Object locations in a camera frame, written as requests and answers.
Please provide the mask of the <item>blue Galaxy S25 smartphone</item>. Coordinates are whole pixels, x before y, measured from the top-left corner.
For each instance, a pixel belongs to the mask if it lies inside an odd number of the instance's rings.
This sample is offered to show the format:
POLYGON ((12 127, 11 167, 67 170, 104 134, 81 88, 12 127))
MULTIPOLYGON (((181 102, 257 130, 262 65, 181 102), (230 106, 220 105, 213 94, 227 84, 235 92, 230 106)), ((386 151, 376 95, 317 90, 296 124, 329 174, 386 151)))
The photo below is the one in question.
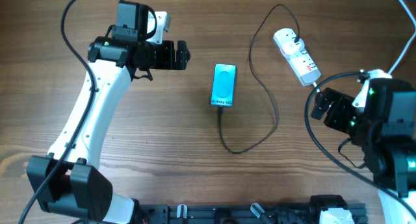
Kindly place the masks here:
POLYGON ((236 65, 215 65, 211 91, 211 105, 221 107, 233 106, 236 76, 236 65))

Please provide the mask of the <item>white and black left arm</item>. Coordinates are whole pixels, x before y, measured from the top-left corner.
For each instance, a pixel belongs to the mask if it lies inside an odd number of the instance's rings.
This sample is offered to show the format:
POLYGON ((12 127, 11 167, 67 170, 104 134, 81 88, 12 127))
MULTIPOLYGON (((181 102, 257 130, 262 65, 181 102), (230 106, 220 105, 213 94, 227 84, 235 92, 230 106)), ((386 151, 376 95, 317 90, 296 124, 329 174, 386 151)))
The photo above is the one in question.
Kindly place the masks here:
POLYGON ((140 203, 114 193, 99 165, 111 119, 136 72, 151 79, 152 69, 186 68, 187 44, 163 39, 169 27, 167 12, 120 1, 116 23, 89 45, 86 77, 65 127, 45 156, 27 164, 33 199, 44 212, 88 223, 146 222, 140 203))

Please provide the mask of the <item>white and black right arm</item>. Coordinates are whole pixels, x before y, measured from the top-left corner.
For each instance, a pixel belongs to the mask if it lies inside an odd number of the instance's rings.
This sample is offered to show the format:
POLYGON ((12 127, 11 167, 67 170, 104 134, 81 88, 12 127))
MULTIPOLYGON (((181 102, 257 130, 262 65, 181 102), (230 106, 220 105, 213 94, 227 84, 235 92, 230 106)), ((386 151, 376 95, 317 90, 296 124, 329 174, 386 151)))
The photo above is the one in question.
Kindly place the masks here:
POLYGON ((379 191, 386 223, 415 222, 415 90, 398 79, 369 81, 365 107, 352 106, 353 98, 331 88, 313 90, 306 101, 305 126, 315 145, 337 166, 379 191), (361 148, 368 179, 344 165, 317 140, 310 118, 348 135, 361 148))

